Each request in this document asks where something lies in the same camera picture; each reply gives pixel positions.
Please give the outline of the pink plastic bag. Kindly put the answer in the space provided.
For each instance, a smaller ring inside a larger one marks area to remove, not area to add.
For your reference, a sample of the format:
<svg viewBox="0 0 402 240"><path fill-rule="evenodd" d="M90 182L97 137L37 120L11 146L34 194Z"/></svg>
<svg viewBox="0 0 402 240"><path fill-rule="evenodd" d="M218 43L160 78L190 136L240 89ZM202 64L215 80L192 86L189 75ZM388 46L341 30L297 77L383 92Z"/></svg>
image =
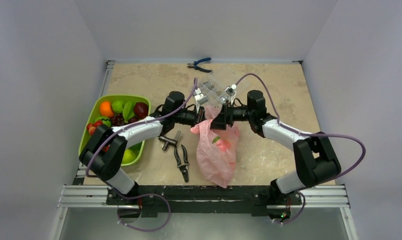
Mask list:
<svg viewBox="0 0 402 240"><path fill-rule="evenodd" d="M206 119L190 130L199 136L196 159L203 177L225 189L235 173L239 127L235 124L225 130L210 129L220 110L217 106L207 105L204 111Z"/></svg>

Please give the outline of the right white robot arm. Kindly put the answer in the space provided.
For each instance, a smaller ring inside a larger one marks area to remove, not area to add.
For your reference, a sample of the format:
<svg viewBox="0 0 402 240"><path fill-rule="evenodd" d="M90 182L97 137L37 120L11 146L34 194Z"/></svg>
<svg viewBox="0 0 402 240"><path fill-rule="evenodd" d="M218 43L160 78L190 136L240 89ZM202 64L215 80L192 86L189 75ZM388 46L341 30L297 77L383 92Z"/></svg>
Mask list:
<svg viewBox="0 0 402 240"><path fill-rule="evenodd" d="M341 166L328 137L318 134L293 132L269 114L266 100L259 90L247 93L247 104L233 106L224 103L212 120L212 130L225 130L234 122L247 121L257 135L278 142L294 154L295 170L271 181L270 199L280 204L289 194L314 187L341 173Z"/></svg>

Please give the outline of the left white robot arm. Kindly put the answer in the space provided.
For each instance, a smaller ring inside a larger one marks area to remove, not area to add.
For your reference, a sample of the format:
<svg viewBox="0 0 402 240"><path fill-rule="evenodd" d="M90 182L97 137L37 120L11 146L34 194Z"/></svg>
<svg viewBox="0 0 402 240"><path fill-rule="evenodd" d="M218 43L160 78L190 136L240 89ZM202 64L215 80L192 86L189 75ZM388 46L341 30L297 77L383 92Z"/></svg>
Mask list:
<svg viewBox="0 0 402 240"><path fill-rule="evenodd" d="M80 162L115 188L121 201L133 204L138 198L137 183L121 168L125 150L168 133L176 124L193 127L205 120L204 108L196 103L191 109L187 101L183 93L172 91L164 104L142 120L119 127L98 126L81 150Z"/></svg>

